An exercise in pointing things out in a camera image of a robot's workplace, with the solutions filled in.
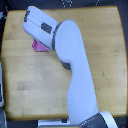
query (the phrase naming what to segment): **gray floor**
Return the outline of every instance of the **gray floor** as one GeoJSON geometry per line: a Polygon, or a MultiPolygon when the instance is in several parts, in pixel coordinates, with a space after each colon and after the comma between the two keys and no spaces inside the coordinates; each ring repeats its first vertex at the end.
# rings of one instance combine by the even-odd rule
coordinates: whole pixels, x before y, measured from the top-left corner
{"type": "MultiPolygon", "coordinates": [[[[43,8],[63,8],[61,0],[6,0],[10,9],[27,9],[29,5],[43,8]]],[[[97,0],[72,0],[72,7],[95,6],[97,0]]],[[[100,0],[98,6],[117,5],[119,8],[126,46],[128,49],[128,0],[100,0]]],[[[115,118],[119,128],[127,128],[127,117],[115,118]]],[[[8,121],[8,128],[36,128],[37,121],[14,122],[8,121]]]]}

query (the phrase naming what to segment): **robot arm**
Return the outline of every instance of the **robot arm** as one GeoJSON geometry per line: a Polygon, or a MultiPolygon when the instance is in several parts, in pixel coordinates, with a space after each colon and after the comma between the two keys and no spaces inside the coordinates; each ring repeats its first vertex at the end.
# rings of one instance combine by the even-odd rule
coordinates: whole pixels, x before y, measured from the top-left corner
{"type": "Polygon", "coordinates": [[[67,109],[71,124],[80,124],[96,115],[98,107],[95,90],[77,24],[72,20],[58,24],[52,17],[30,6],[24,18],[23,29],[50,50],[55,49],[62,65],[71,69],[72,77],[67,93],[67,109]]]}

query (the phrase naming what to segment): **wooden table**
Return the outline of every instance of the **wooden table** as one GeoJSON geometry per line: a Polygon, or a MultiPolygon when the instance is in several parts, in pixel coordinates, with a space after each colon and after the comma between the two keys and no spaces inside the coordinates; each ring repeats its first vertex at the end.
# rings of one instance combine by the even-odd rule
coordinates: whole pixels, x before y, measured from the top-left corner
{"type": "MultiPolygon", "coordinates": [[[[95,86],[99,111],[127,113],[127,58],[117,7],[44,10],[58,22],[80,27],[95,86]]],[[[34,52],[22,30],[25,11],[10,11],[2,42],[5,112],[11,120],[67,118],[71,72],[54,52],[34,52]]]]}

